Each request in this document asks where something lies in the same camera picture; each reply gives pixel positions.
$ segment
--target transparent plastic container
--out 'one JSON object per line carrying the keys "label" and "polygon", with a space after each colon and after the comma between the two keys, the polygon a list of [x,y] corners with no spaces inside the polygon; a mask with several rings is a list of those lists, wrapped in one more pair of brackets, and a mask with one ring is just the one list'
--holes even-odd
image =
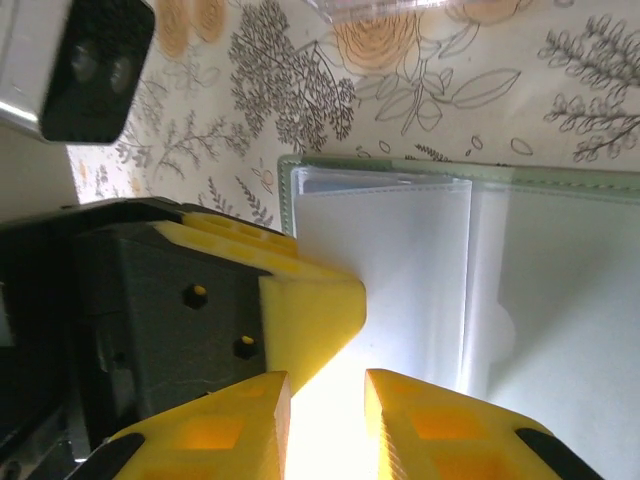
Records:
{"label": "transparent plastic container", "polygon": [[500,0],[305,0],[330,23],[371,20],[420,8]]}

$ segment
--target floral patterned surface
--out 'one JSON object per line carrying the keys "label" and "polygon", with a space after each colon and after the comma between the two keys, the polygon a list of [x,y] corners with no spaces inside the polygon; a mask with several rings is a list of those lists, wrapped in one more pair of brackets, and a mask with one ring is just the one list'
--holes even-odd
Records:
{"label": "floral patterned surface", "polygon": [[639,171],[634,0],[497,0],[331,27],[301,0],[156,0],[82,202],[162,195],[279,227],[287,153]]}

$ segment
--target green stitched border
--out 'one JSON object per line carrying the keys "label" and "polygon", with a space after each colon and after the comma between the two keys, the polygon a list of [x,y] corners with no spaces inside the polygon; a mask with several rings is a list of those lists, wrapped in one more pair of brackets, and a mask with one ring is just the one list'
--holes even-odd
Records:
{"label": "green stitched border", "polygon": [[278,184],[282,230],[289,235],[293,233],[291,172],[298,166],[450,175],[469,180],[566,188],[586,193],[593,193],[594,190],[606,191],[608,195],[613,194],[621,197],[638,197],[640,192],[640,174],[637,173],[537,167],[495,167],[429,160],[285,155],[278,160]]}

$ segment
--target camera lens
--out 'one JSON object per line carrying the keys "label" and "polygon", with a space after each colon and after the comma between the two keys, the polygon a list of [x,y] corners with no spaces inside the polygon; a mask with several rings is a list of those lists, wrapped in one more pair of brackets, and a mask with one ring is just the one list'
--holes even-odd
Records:
{"label": "camera lens", "polygon": [[71,66],[80,83],[88,82],[95,75],[98,70],[98,49],[91,40],[84,40],[73,47]]}
{"label": "camera lens", "polygon": [[113,62],[113,70],[111,72],[111,88],[116,93],[122,93],[131,83],[131,74],[133,66],[131,60],[127,57],[120,57]]}

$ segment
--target bright light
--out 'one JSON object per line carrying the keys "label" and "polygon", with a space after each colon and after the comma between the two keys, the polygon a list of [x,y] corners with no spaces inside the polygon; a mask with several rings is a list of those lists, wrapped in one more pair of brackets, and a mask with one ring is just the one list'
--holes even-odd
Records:
{"label": "bright light", "polygon": [[366,432],[365,365],[346,348],[291,402],[285,480],[374,480],[378,441]]}

